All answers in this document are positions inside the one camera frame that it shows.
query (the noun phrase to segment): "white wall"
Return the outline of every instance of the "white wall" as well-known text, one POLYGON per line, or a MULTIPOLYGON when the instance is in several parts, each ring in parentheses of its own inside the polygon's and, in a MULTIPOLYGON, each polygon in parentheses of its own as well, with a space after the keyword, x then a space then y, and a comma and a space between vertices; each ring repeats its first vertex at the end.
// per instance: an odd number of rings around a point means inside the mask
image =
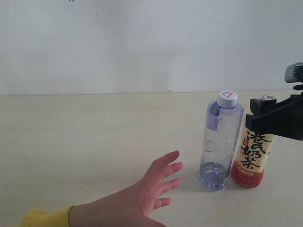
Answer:
POLYGON ((290 88, 302 12, 302 0, 0 0, 0 95, 290 88))

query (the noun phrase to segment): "table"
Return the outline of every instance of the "table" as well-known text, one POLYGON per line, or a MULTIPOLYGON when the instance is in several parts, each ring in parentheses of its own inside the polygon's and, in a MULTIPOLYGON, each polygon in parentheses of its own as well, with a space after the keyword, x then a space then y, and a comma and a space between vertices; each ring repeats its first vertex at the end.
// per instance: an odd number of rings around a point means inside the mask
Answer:
MULTIPOLYGON (((250 98, 294 91, 238 92, 250 98)), ((260 187, 232 179, 203 190, 197 172, 207 103, 217 93, 0 97, 0 224, 31 208, 96 200, 138 181, 159 156, 180 150, 182 185, 152 218, 169 227, 302 226, 302 143, 279 138, 260 187)))

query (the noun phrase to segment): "yellow shirt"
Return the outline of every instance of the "yellow shirt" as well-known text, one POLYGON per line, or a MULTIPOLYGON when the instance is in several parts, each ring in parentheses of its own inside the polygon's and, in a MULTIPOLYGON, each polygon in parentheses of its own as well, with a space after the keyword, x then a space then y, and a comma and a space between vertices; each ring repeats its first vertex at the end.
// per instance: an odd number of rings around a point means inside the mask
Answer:
POLYGON ((50 214, 44 210, 29 211, 18 227, 70 227, 68 214, 72 207, 50 214))

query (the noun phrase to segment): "hand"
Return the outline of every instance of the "hand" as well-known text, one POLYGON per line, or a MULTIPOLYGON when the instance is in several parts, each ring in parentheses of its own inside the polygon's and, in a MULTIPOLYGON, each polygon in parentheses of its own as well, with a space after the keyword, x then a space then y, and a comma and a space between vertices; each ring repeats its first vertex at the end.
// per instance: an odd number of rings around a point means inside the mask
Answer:
POLYGON ((165 227, 148 218, 153 209, 167 206, 171 198, 159 197, 178 187, 180 179, 162 182, 180 171, 181 162, 174 151, 155 160, 136 184, 89 204, 75 206, 69 213, 70 227, 165 227))

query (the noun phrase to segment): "bottle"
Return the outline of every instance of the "bottle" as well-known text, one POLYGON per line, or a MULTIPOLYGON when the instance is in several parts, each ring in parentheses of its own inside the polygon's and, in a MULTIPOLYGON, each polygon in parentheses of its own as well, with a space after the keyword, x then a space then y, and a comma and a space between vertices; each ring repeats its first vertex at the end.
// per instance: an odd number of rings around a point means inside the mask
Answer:
MULTIPOLYGON (((271 94, 261 97, 261 100, 273 99, 278 101, 271 94)), ((255 188, 261 184, 268 155, 276 139, 276 135, 259 134, 243 126, 241 144, 232 165, 234 182, 245 188, 255 188)))
POLYGON ((244 112, 237 100, 235 92, 225 90, 208 105, 199 178, 210 191, 227 183, 244 112))

